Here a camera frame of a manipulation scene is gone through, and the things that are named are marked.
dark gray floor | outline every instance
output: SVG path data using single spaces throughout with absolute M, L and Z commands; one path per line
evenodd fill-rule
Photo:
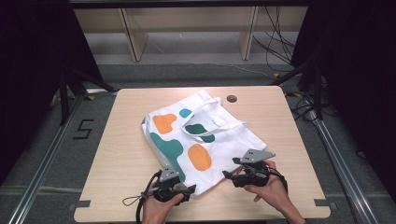
M 152 54 L 155 54 L 155 48 L 150 50 Z M 257 49 L 254 49 L 253 52 L 261 53 Z M 105 53 L 99 57 L 100 60 L 104 59 L 104 55 Z M 159 55 L 158 57 L 147 55 L 147 57 L 155 59 L 160 58 L 160 56 L 166 57 L 164 55 Z M 178 56 L 170 55 L 169 57 L 174 58 L 166 62 L 169 63 L 174 59 L 179 59 L 179 56 L 180 52 L 178 52 Z M 223 64 L 223 62 L 227 62 L 225 58 L 219 60 L 219 63 L 205 63 L 206 60 L 198 60 L 203 64 L 181 61 L 170 64 L 154 61 L 146 61 L 140 64 L 101 64 L 99 68 L 105 82 L 118 88 L 248 86 L 267 85 L 272 81 L 270 76 L 274 71 L 265 65 L 265 61 L 260 64 L 249 62 L 233 63 L 234 66 L 228 66 Z M 275 63 L 273 66 L 284 70 L 291 69 L 290 66 L 283 64 Z M 285 92 L 295 92 L 298 79 L 299 77 L 295 77 L 286 82 L 282 87 L 283 90 Z M 88 89 L 96 88 L 91 84 L 86 86 Z M 287 97 L 291 108 L 294 108 L 300 99 L 298 97 Z M 25 223 L 75 223 L 73 205 L 79 199 L 114 100 L 115 96 L 96 95 L 93 100 L 82 102 L 73 117 L 64 142 L 35 198 Z M 336 111 L 331 107 L 326 107 L 324 110 L 326 112 L 324 114 L 325 123 L 344 156 L 349 169 L 373 207 L 379 223 L 396 223 L 394 201 L 388 196 L 367 161 L 356 155 L 356 143 L 347 131 L 343 121 L 338 117 L 330 116 L 336 115 Z M 77 132 L 78 126 L 83 119 L 92 119 L 92 121 L 86 121 L 83 124 L 83 128 L 92 129 L 92 131 L 88 139 L 76 140 L 74 137 L 85 134 Z M 7 223 L 10 218 L 15 205 L 19 202 L 23 191 L 32 180 L 37 167 L 51 144 L 52 138 L 59 129 L 60 120 L 60 103 L 57 102 L 37 131 L 36 138 L 32 142 L 30 149 L 21 155 L 14 169 L 9 174 L 7 181 L 0 188 L 0 223 Z M 318 131 L 309 121 L 297 119 L 296 124 L 325 196 L 334 207 L 329 218 L 312 219 L 310 223 L 354 223 L 347 197 L 334 173 Z M 356 209 L 354 210 L 358 222 L 362 223 L 359 213 Z M 271 220 L 268 223 L 277 224 L 286 223 L 286 221 Z

wooden table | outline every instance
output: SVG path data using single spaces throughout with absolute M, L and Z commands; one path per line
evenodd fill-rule
M 137 196 L 152 175 L 162 169 L 146 142 L 140 124 L 153 110 L 171 105 L 200 89 L 212 97 L 221 97 L 223 106 L 267 144 L 279 172 L 289 183 L 290 198 L 305 218 L 328 217 L 328 206 L 316 206 L 324 200 L 312 163 L 279 87 L 207 87 L 121 90 L 113 105 L 102 140 L 97 149 L 80 200 L 91 201 L 78 207 L 77 222 L 135 221 L 137 203 L 125 206 L 124 198 Z M 237 97 L 236 103 L 226 100 Z M 213 189 L 187 203 L 176 206 L 168 221 L 263 220 L 283 218 L 273 207 L 255 195 L 236 189 L 231 180 L 223 180 Z

white tote bag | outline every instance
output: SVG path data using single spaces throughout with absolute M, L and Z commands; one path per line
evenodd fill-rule
M 193 196 L 205 192 L 232 172 L 250 149 L 265 149 L 264 142 L 221 106 L 219 97 L 206 91 L 146 115 L 142 130 L 163 166 L 171 165 Z

teal spot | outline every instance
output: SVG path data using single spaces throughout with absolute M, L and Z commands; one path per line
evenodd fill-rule
M 207 130 L 202 124 L 187 125 L 186 131 L 192 134 L 206 133 Z M 200 137 L 206 143 L 212 143 L 215 141 L 215 135 L 211 134 L 209 136 Z
M 149 134 L 155 146 L 161 151 L 161 153 L 172 163 L 174 168 L 178 171 L 178 176 L 181 182 L 186 180 L 186 175 L 181 170 L 180 165 L 177 162 L 177 157 L 183 153 L 183 146 L 177 140 L 164 141 L 156 133 Z
M 191 111 L 189 109 L 182 109 L 180 110 L 180 112 L 178 112 L 178 114 L 184 119 L 186 117 L 189 116 L 189 114 L 191 113 Z

orange spot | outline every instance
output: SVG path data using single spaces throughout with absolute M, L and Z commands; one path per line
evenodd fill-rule
M 172 132 L 172 123 L 177 120 L 177 117 L 174 114 L 167 114 L 161 116 L 154 116 L 152 120 L 154 121 L 158 132 L 164 134 Z
M 199 171 L 205 171 L 212 165 L 212 158 L 210 158 L 206 148 L 199 144 L 190 147 L 189 158 L 195 169 Z

